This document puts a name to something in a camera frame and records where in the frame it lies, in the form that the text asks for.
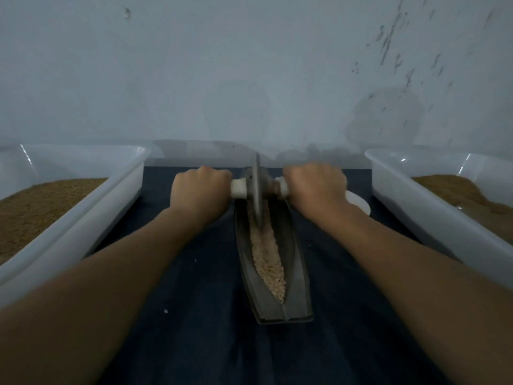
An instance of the person's left arm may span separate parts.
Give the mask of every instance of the person's left arm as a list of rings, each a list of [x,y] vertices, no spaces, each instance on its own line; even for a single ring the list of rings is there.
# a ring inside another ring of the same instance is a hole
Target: person's left arm
[[[0,382],[97,381],[176,254],[226,211],[231,178],[206,167],[178,174],[152,222],[0,310]]]

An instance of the forearm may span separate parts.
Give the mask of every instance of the forearm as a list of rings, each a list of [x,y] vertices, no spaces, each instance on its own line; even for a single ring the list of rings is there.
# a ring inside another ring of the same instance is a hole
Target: forearm
[[[185,221],[168,209],[0,311],[2,381],[97,380],[162,273],[198,231]]]
[[[335,208],[320,226],[366,270],[449,378],[513,383],[511,292],[356,207]]]

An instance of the dark blue tablecloth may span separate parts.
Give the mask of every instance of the dark blue tablecloth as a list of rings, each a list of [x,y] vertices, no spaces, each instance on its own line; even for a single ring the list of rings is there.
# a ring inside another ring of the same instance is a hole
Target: dark blue tablecloth
[[[184,170],[145,168],[140,198],[99,248],[169,206],[174,176]],[[374,219],[412,237],[372,197],[370,170],[344,173]],[[446,383],[349,253],[298,213],[292,218],[310,276],[314,322],[256,323],[240,277],[230,207],[170,265],[99,383]]]

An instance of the white plastic tub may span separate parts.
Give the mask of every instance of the white plastic tub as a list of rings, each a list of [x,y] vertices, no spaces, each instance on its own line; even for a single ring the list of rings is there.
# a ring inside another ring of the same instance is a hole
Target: white plastic tub
[[[491,201],[513,206],[513,162],[429,148],[371,149],[372,190],[419,240],[513,290],[513,246],[411,177],[456,174]]]
[[[0,199],[43,182],[108,178],[0,266],[4,307],[90,253],[137,198],[150,149],[138,146],[0,147]]]

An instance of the metal disc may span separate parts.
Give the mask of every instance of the metal disc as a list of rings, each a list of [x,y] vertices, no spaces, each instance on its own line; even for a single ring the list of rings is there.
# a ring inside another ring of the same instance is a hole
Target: metal disc
[[[251,186],[253,187],[253,206],[255,209],[256,224],[261,227],[263,224],[263,206],[262,206],[262,174],[260,173],[260,154],[256,153],[251,167],[253,179]]]

